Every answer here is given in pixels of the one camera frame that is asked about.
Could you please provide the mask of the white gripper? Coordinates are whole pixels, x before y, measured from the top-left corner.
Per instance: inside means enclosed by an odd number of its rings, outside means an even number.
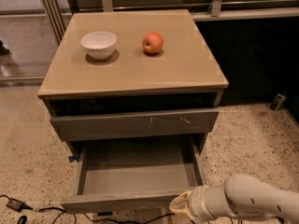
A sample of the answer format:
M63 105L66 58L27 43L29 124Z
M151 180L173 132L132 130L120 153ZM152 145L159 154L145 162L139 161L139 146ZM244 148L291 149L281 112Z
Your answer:
M231 214L224 186L200 186L177 196L169 205L175 215L202 222L228 217Z

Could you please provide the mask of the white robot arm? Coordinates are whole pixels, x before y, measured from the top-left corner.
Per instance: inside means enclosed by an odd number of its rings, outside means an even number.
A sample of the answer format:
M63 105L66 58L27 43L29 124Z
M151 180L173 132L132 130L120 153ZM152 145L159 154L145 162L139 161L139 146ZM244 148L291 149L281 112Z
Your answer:
M170 210L192 221L212 221L219 217L265 221L271 217L299 224L299 194L275 188L244 174L231 175L217 186L198 186L181 193Z

